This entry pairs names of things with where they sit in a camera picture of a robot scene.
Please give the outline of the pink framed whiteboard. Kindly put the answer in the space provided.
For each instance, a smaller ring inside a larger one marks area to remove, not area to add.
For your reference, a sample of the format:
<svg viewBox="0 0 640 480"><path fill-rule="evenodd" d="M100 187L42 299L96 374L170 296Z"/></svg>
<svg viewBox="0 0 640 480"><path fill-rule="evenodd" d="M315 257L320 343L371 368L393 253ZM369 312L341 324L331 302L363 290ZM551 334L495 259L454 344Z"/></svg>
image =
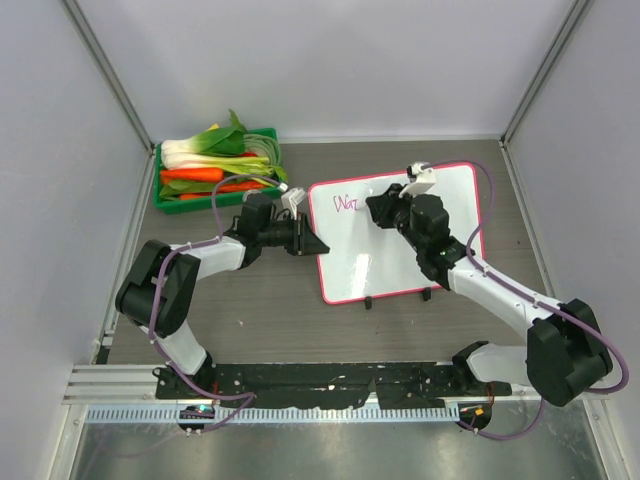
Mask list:
<svg viewBox="0 0 640 480"><path fill-rule="evenodd" d="M450 214L451 233L466 242L481 219L476 170L469 163L437 169L439 196ZM425 277L416 254L395 230L373 223L369 210L355 211L371 195L383 193L392 183L404 185L404 171L321 182L308 192L310 223L314 233L330 248L317 257L322 297L330 305L420 292L439 285Z"/></svg>

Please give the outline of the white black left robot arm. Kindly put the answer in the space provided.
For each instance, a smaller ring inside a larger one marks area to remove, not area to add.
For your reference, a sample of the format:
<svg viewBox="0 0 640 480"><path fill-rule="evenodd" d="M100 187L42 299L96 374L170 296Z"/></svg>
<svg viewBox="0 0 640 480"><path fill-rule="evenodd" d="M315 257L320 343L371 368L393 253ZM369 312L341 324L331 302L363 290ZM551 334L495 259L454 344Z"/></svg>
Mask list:
<svg viewBox="0 0 640 480"><path fill-rule="evenodd" d="M221 236L178 246L150 240L126 275L116 295L116 310L146 333L190 398L205 397L216 377L211 354L187 321L196 283L249 267L266 247L282 247L292 256L330 252L304 213L292 206L278 213L272 198L255 193Z"/></svg>

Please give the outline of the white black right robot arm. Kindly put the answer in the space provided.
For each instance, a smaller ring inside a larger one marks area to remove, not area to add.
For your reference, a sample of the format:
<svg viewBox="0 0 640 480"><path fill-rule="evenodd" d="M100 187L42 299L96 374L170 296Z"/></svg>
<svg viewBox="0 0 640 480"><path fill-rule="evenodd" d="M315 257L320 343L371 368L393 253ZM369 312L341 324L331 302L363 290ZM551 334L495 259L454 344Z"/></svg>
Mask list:
<svg viewBox="0 0 640 480"><path fill-rule="evenodd" d="M455 238L440 197L410 196L394 183L366 200L373 223L397 231L421 273L474 301L520 334L522 346L478 341L456 354L451 380L465 395L489 382L529 386L548 403L564 406L613 369L592 309L541 295L493 269Z"/></svg>

